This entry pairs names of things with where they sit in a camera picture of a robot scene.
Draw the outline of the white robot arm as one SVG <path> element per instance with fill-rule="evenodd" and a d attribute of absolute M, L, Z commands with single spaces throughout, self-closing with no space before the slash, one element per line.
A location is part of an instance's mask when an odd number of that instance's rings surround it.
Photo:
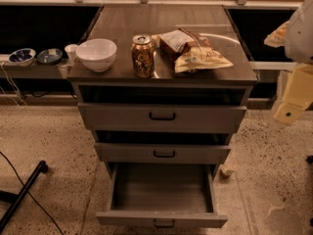
<path fill-rule="evenodd" d="M 265 38 L 264 44 L 284 46 L 286 56 L 298 63 L 288 73 L 273 114 L 274 121 L 293 124 L 313 103 L 313 0 L 304 0 L 287 22 Z"/>

